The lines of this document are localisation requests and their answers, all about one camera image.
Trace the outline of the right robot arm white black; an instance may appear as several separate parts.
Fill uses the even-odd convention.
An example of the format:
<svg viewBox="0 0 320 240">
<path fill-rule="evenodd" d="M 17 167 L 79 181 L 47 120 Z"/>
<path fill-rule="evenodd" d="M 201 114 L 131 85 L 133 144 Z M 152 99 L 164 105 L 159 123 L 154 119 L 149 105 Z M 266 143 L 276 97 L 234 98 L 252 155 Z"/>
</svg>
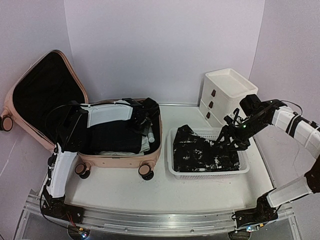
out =
<svg viewBox="0 0 320 240">
<path fill-rule="evenodd" d="M 218 147 L 227 150 L 244 151 L 249 146 L 249 139 L 269 125 L 284 131 L 304 147 L 315 159 L 311 169 L 304 175 L 286 185 L 266 192 L 256 200 L 254 208 L 237 210 L 234 213 L 239 227 L 253 224 L 264 224 L 278 217 L 280 207 L 320 191 L 320 126 L 314 121 L 305 119 L 279 99 L 261 101 L 257 95 L 250 94 L 240 103 L 246 117 L 239 116 L 236 109 L 234 117 L 224 118 L 222 127 L 215 142 Z"/>
</svg>

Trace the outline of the white three-drawer storage cabinet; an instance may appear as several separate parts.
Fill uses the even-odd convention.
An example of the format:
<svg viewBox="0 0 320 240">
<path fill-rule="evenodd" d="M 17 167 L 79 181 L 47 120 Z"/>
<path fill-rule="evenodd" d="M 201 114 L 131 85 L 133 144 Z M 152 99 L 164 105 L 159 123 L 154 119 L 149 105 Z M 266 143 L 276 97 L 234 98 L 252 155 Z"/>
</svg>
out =
<svg viewBox="0 0 320 240">
<path fill-rule="evenodd" d="M 204 76 L 199 110 L 212 127 L 223 126 L 225 116 L 232 116 L 240 101 L 257 94 L 258 87 L 232 68 L 208 72 Z"/>
</svg>

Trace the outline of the white perforated plastic basket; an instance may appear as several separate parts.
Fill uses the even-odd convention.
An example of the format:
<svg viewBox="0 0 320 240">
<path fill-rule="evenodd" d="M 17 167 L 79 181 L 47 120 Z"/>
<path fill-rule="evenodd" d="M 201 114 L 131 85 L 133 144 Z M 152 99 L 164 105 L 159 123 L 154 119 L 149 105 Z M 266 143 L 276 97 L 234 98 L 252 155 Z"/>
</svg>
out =
<svg viewBox="0 0 320 240">
<path fill-rule="evenodd" d="M 174 156 L 173 156 L 173 143 L 178 128 L 172 128 L 168 132 L 167 146 L 166 146 L 166 159 L 169 172 L 174 175 L 175 178 L 181 180 L 199 180 L 199 179 L 214 179 L 214 178 L 231 178 L 245 174 L 249 171 L 249 157 L 247 151 L 237 151 L 240 168 L 236 171 L 218 171 L 218 172 L 176 172 L 174 171 Z M 216 140 L 220 133 L 220 128 L 193 128 L 192 129 L 200 137 Z"/>
</svg>

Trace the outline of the dark denim jeans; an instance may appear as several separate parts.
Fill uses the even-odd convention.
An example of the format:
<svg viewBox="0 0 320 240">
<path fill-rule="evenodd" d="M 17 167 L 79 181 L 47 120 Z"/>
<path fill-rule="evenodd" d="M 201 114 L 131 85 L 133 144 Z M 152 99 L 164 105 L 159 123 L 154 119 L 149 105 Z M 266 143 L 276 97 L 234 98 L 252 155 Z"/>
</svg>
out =
<svg viewBox="0 0 320 240">
<path fill-rule="evenodd" d="M 87 131 L 86 152 L 125 152 L 138 154 L 142 147 L 142 136 L 129 129 L 124 120 L 100 123 Z"/>
</svg>

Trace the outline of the black white patterned garment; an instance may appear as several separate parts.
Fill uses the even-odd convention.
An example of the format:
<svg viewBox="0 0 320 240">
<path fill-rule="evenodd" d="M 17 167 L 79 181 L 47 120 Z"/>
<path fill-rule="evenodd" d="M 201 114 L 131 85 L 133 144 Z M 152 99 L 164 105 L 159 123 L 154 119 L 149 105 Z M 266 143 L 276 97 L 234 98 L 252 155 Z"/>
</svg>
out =
<svg viewBox="0 0 320 240">
<path fill-rule="evenodd" d="M 177 129 L 173 141 L 173 170 L 179 173 L 229 172 L 240 169 L 239 155 L 196 134 L 187 124 Z"/>
</svg>

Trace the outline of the pink hard-shell suitcase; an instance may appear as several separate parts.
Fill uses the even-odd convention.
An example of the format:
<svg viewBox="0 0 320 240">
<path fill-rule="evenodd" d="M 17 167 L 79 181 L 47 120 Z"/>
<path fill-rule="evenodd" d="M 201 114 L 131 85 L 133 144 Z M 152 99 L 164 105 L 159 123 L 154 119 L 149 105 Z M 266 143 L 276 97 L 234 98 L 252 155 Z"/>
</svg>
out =
<svg viewBox="0 0 320 240">
<path fill-rule="evenodd" d="M 53 133 L 58 118 L 52 115 L 52 110 L 73 101 L 79 104 L 95 104 L 89 102 L 87 92 L 67 57 L 60 50 L 52 50 L 32 65 L 7 93 L 0 117 L 0 128 L 8 132 L 14 124 L 18 124 L 47 150 L 53 152 Z"/>
</svg>

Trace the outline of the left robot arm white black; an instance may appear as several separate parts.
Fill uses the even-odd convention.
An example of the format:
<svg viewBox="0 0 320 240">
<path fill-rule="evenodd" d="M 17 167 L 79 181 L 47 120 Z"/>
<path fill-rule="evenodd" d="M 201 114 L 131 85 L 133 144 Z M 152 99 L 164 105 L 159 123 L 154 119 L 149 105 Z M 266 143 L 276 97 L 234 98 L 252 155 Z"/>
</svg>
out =
<svg viewBox="0 0 320 240">
<path fill-rule="evenodd" d="M 160 155 L 160 107 L 151 98 L 123 98 L 80 104 L 72 101 L 51 111 L 58 118 L 54 150 L 42 190 L 44 216 L 81 223 L 84 209 L 65 202 L 70 170 L 86 179 L 91 167 L 137 168 L 142 179 L 154 177 Z"/>
</svg>

